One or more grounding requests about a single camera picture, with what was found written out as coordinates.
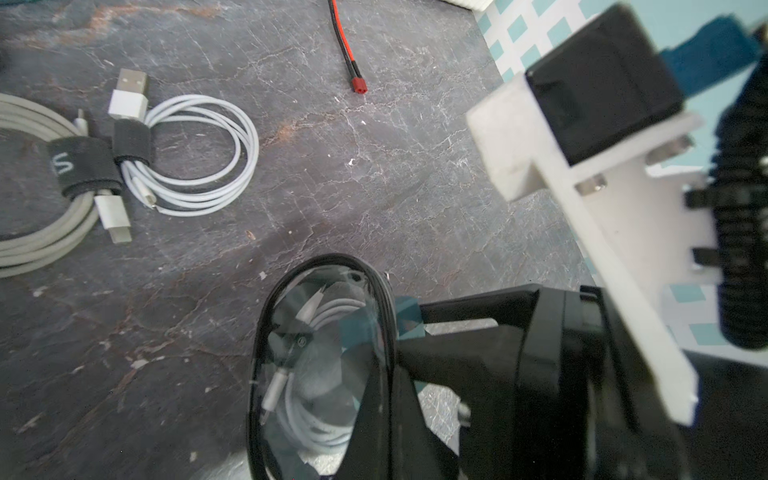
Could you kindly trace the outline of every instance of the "black velcro strap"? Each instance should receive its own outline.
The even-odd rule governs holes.
[[[85,192],[108,189],[119,194],[123,180],[109,144],[93,137],[66,137],[48,142],[51,166],[61,194],[69,200]]]
[[[114,122],[112,155],[114,161],[140,161],[151,167],[151,136],[149,127],[138,120],[123,118]]]

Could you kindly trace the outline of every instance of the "white plastic mount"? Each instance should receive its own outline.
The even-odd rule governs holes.
[[[467,123],[506,200],[550,189],[648,364],[667,414],[691,425],[698,375],[660,317],[661,291],[671,283],[719,283],[720,270],[694,265],[691,253],[717,244],[710,212],[683,204],[684,188],[704,185],[702,173],[651,177],[646,156],[700,127],[701,118],[677,114],[572,167],[518,75],[471,109]],[[596,177],[598,188],[584,194]]]

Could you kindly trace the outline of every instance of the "white plastic block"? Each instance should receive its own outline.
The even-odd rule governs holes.
[[[613,147],[568,164],[524,75],[517,75],[467,113],[491,182],[507,200],[546,186],[605,281],[624,325],[654,376],[667,414],[691,425],[698,403],[698,375],[671,339],[660,314],[669,279],[716,283],[716,269],[692,271],[691,247],[714,245],[706,212],[683,206],[682,185],[700,174],[663,179],[645,172],[652,149],[700,125],[680,114],[625,138]],[[606,187],[582,196],[576,184],[601,174]]]
[[[131,222],[125,211],[125,204],[120,195],[97,195],[94,197],[101,225],[109,232],[113,243],[131,241]]]
[[[134,91],[113,90],[108,112],[109,116],[115,120],[133,118],[144,121],[147,113],[147,97]]]

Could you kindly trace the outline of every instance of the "dark marble surface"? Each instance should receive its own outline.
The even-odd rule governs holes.
[[[120,67],[151,104],[232,101],[261,136],[243,196],[207,217],[128,201],[134,242],[98,227],[52,266],[0,280],[0,471],[14,478],[244,475],[247,370],[260,300],[318,253],[361,256],[424,300],[591,279],[546,193],[507,205],[464,113],[501,79],[472,15],[436,0],[342,0],[371,91],[349,89],[325,1],[50,0],[0,8],[0,91],[96,135]],[[224,132],[170,125],[158,169],[218,169]],[[30,137],[0,132],[2,234],[64,211]]]

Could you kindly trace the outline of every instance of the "metal screw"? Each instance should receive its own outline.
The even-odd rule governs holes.
[[[607,186],[608,182],[605,180],[603,174],[597,174],[592,178],[574,185],[576,191],[580,193],[582,197],[593,194],[594,192],[599,192]]]
[[[645,156],[645,164],[648,166],[659,164],[677,155],[682,155],[693,147],[694,141],[688,135],[674,138],[649,151]]]

